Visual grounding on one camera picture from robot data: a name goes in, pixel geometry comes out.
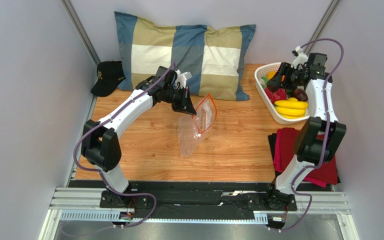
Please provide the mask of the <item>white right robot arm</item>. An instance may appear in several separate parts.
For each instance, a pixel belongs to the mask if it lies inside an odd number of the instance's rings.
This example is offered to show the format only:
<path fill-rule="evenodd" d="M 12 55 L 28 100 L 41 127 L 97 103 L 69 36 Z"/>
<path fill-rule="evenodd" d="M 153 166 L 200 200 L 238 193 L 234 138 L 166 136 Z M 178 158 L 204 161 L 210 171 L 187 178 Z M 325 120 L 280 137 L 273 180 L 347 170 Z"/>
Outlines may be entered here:
<path fill-rule="evenodd" d="M 310 104 L 309 117 L 294 142 L 292 160 L 272 185 L 270 195 L 274 198 L 293 196 L 298 184 L 311 171 L 332 160 L 347 131 L 346 125 L 339 123 L 334 113 L 333 80 L 325 68 L 327 55 L 306 55 L 298 50 L 294 50 L 293 55 L 296 57 L 294 61 L 281 63 L 266 87 L 272 93 L 303 87 Z"/>

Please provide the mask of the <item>yellow banana bunch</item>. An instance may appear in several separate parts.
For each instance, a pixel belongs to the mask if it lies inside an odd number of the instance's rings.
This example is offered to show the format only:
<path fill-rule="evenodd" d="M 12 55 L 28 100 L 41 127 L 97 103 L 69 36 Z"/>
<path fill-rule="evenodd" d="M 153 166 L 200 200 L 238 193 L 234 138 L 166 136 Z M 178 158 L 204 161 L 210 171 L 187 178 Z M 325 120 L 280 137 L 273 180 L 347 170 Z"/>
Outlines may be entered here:
<path fill-rule="evenodd" d="M 298 119 L 305 117 L 309 105 L 304 101 L 291 101 L 287 99 L 277 100 L 274 103 L 274 107 L 281 116 L 287 119 Z"/>

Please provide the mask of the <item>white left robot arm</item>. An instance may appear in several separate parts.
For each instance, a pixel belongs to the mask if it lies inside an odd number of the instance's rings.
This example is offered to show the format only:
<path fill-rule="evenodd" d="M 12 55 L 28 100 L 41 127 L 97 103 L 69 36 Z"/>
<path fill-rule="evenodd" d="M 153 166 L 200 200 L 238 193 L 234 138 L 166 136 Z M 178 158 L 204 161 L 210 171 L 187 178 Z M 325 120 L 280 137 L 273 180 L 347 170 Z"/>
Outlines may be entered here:
<path fill-rule="evenodd" d="M 191 78 L 190 72 L 160 66 L 155 75 L 141 81 L 127 100 L 110 114 L 84 124 L 75 151 L 93 165 L 91 170 L 100 174 L 111 192 L 124 196 L 129 187 L 120 167 L 122 151 L 119 139 L 139 116 L 160 102 L 170 104 L 177 113 L 197 114 L 187 86 Z"/>

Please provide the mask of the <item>yellow lemon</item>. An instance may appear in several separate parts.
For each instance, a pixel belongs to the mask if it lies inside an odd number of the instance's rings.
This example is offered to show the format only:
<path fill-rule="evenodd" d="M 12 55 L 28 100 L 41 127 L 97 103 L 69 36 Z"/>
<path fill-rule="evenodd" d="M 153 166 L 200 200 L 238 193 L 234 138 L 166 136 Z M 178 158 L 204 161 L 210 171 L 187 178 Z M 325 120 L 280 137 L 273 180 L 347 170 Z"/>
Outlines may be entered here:
<path fill-rule="evenodd" d="M 268 80 L 271 80 L 275 75 L 277 74 L 277 71 L 269 71 L 267 74 L 266 74 L 266 78 Z"/>

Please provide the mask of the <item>clear orange zip bag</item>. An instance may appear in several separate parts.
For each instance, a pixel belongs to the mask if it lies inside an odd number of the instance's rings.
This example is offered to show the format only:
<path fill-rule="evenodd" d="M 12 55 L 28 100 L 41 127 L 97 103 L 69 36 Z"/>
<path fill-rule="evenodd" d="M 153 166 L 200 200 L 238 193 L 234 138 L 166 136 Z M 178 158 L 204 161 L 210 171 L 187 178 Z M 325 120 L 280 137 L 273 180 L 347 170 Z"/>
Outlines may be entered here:
<path fill-rule="evenodd" d="M 207 94 L 194 105 L 195 115 L 185 115 L 177 121 L 177 139 L 179 154 L 189 157 L 205 140 L 218 117 L 213 97 Z"/>

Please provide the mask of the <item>red dragon fruit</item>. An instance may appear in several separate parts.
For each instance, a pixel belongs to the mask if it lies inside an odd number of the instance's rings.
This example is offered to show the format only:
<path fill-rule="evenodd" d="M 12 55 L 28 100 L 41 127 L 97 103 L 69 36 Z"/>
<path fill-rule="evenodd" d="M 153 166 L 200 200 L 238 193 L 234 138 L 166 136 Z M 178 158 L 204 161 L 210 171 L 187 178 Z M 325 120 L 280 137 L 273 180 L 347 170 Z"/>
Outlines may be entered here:
<path fill-rule="evenodd" d="M 264 89 L 264 92 L 265 94 L 268 96 L 268 98 L 270 99 L 270 101 L 274 104 L 276 101 L 279 101 L 279 100 L 287 100 L 287 94 L 286 94 L 286 91 L 282 88 L 280 88 L 278 91 L 276 92 L 270 92 L 268 89 L 267 89 L 267 86 L 266 84 L 273 78 L 273 76 L 270 76 L 269 78 L 267 78 L 266 76 L 262 76 L 261 77 L 261 80 L 263 80 L 264 84 L 263 84 L 263 89 Z"/>

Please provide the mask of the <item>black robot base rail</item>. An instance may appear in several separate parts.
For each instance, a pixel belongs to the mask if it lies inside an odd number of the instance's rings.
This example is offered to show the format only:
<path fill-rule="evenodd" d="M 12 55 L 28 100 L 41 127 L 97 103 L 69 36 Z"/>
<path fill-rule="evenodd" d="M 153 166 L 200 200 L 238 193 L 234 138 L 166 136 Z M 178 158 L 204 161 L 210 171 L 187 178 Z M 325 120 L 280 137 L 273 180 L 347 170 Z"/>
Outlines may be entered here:
<path fill-rule="evenodd" d="M 297 211 L 291 194 L 278 193 L 268 182 L 132 181 L 124 196 L 101 193 L 101 208 L 131 208 L 135 217 L 154 219 L 251 220 L 255 211 Z"/>

